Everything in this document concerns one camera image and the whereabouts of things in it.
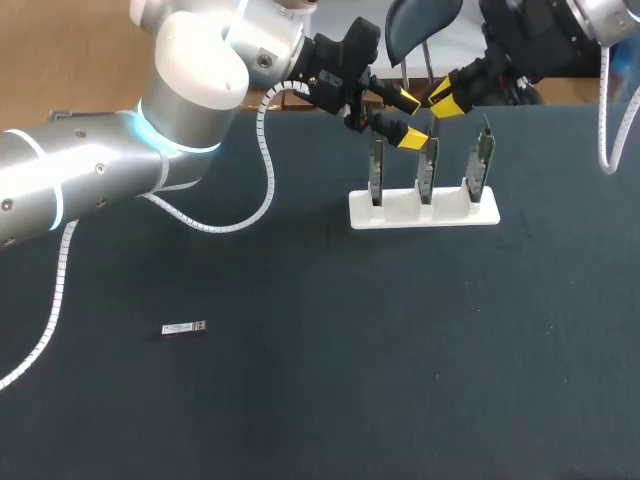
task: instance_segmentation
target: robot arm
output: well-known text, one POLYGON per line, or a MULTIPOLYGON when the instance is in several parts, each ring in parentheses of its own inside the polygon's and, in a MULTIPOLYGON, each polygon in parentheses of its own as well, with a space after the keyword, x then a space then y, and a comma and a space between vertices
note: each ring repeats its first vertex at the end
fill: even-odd
POLYGON ((314 105, 332 114, 350 107, 354 130, 371 126, 407 148, 426 141, 404 122, 364 112, 366 89, 408 113, 420 104, 371 76, 380 30, 363 19, 333 42, 305 38, 302 20, 272 0, 132 0, 131 18, 155 39, 135 109, 0 135, 0 249, 120 200, 194 185, 249 85, 307 82, 314 105))
MULTIPOLYGON (((450 23, 451 7, 438 12, 437 0, 398 0, 404 17, 390 11, 389 51, 412 50, 450 23), (430 17, 434 26, 422 37, 402 43, 403 18, 430 17)), ((638 0, 480 0, 487 41, 485 57, 451 72, 424 96, 437 117, 467 113, 475 105, 517 105, 529 101, 529 82, 537 83, 573 64, 598 44, 608 48, 640 31, 638 0)))

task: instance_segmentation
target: dark tabletop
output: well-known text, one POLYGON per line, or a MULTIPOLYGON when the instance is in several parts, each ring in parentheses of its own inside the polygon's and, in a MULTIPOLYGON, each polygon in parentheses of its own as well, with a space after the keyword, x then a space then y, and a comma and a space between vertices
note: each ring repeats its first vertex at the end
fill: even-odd
MULTIPOLYGON (((607 177, 595 107, 488 113, 497 227, 351 230, 369 136, 276 113, 276 199, 250 229, 202 234, 146 200, 81 220, 58 329, 0 392, 0 478, 639 475, 640 136, 607 177), (204 337, 159 338, 198 320, 204 337)), ((445 122, 438 185, 460 182, 480 118, 445 122)), ((165 198, 251 214, 254 121, 165 198)), ((390 151, 389 186, 415 166, 390 151)), ((0 255, 2 375, 48 319, 60 233, 0 255)))

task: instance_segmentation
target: white holder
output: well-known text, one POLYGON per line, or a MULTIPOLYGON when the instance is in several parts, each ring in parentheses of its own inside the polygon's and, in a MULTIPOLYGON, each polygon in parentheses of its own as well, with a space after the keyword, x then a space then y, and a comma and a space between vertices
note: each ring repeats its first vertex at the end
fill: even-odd
POLYGON ((380 207, 373 206, 370 190, 351 192, 351 227, 368 230, 467 227, 500 223, 500 212, 493 190, 485 187, 480 203, 472 203, 465 178, 460 187, 434 188, 431 203, 422 204, 417 182, 414 188, 384 190, 380 207))

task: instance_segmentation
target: white spiral cable wrap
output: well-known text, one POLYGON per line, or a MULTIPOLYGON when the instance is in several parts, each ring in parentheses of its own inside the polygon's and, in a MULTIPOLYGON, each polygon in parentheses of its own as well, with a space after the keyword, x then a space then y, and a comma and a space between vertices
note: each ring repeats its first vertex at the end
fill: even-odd
MULTIPOLYGON (((273 195, 275 193, 276 183, 275 183, 275 175, 273 171, 273 164, 271 162, 271 156, 269 155, 269 149, 267 148, 267 140, 265 138, 264 133, 264 118, 267 113, 267 108, 273 101, 273 98, 280 92, 286 90, 295 90, 300 93, 309 94, 309 87, 301 82, 281 82, 274 86, 271 90, 267 92, 267 94, 262 99, 262 103, 260 108, 258 109, 258 117, 256 120, 256 133, 258 136, 258 144, 260 146, 260 152, 262 153, 262 158, 264 159, 264 165, 267 171, 267 194, 265 196, 264 202, 262 206, 258 209, 256 213, 254 213, 251 217, 246 219, 243 222, 240 222, 236 225, 230 225, 227 227, 212 227, 208 225, 203 225, 200 222, 196 222, 191 218, 187 217, 183 213, 179 212, 177 209, 169 205, 167 202, 162 200, 159 197, 156 197, 153 194, 144 195, 145 198, 151 200, 153 203, 158 205, 163 210, 167 211, 176 219, 181 222, 189 225, 192 228, 200 230, 205 233, 231 233, 236 232, 238 230, 242 230, 243 228, 252 225, 257 222, 262 216, 267 212, 271 202, 273 201, 273 195)), ((44 333, 40 338, 40 341, 35 346, 35 348, 31 351, 29 356, 27 356, 24 361, 18 365, 11 373, 6 375, 4 378, 0 379, 0 391, 11 385, 14 381, 18 379, 22 374, 24 374, 31 365, 38 359, 44 349, 47 348, 49 341, 51 340, 51 336, 56 329, 58 324, 58 318, 60 316, 60 308, 62 307, 62 296, 64 293, 64 279, 67 272, 67 259, 69 257, 69 246, 71 244, 71 237, 73 236, 73 232, 76 228, 78 221, 70 222, 64 229, 64 233, 62 235, 62 242, 60 244, 60 254, 58 256, 58 272, 56 275, 56 287, 55 293, 53 296, 53 306, 51 307, 51 314, 49 315, 49 322, 44 329, 44 333)))
POLYGON ((58 325, 58 317, 60 316, 60 308, 62 307, 62 294, 64 293, 64 277, 67 273, 67 259, 69 258, 69 245, 71 244, 71 237, 76 229, 78 221, 70 222, 64 229, 62 234, 62 242, 60 243, 60 254, 58 255, 58 273, 56 274, 56 289, 53 294, 53 306, 51 307, 51 314, 49 315, 49 322, 44 329, 44 333, 40 338, 38 344, 31 351, 29 356, 23 360, 11 373, 4 378, 0 379, 0 391, 7 388, 13 382, 15 382, 20 375, 26 372, 33 362, 35 362, 44 349, 47 348, 49 340, 58 325))
POLYGON ((175 207, 171 206, 161 198, 153 195, 152 193, 144 195, 147 200, 152 201, 157 206, 166 211, 169 215, 180 220, 182 223, 190 226, 191 228, 195 228, 196 230, 200 230, 204 233, 231 233, 237 232, 244 228, 247 228, 250 225, 253 225, 258 220, 260 220, 267 210, 271 206, 271 202, 273 201, 273 196, 276 190, 276 179, 275 173, 273 171, 273 163, 271 162, 271 155, 269 154, 269 148, 267 147, 267 140, 265 138, 264 133, 264 119, 267 113, 267 108, 269 104, 273 101, 273 98, 280 92, 286 90, 295 90, 300 93, 309 94, 309 87, 301 82, 281 82, 274 86, 271 90, 267 92, 267 94, 262 99, 262 103, 260 104, 260 108, 258 108, 258 117, 256 119, 256 133, 258 136, 258 145, 260 146, 260 152, 262 153, 262 158, 264 159, 264 166, 267 171, 267 194, 264 197, 264 201, 262 205, 258 209, 256 213, 251 215, 251 217, 247 218, 243 222, 236 223, 235 225, 229 225, 226 227, 215 227, 211 225, 204 225, 200 222, 193 220, 192 218, 187 217, 184 213, 178 211, 175 207))
POLYGON ((620 158, 622 157, 622 151, 624 144, 627 141, 629 130, 636 117, 638 108, 640 108, 640 88, 633 94, 631 102, 627 107, 627 111, 622 117, 622 123, 616 136, 616 141, 613 144, 613 151, 611 152, 611 159, 607 160, 607 95, 609 93, 609 49, 602 49, 601 65, 600 65, 600 104, 598 111, 598 162, 600 168, 611 175, 615 173, 620 165, 620 158))

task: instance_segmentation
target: brown floor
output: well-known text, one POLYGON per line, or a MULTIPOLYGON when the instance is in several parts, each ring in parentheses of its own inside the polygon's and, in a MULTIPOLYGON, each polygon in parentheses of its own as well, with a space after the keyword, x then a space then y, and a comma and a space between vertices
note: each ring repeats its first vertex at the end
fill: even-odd
MULTIPOLYGON (((112 111, 137 102, 151 40, 129 20, 129 0, 1 2, 0 129, 40 123, 52 109, 112 111)), ((585 103, 597 99, 597 80, 546 80, 540 90, 549 103, 585 103)))

